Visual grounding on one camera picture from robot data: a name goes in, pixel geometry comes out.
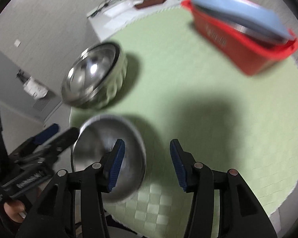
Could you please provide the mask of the person's left hand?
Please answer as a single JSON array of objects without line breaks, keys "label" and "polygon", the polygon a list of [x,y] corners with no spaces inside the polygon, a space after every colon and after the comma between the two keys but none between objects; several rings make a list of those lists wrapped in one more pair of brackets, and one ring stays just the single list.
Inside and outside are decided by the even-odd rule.
[{"label": "person's left hand", "polygon": [[22,214],[25,212],[25,209],[25,205],[19,200],[4,203],[5,213],[11,220],[17,223],[24,221]]}]

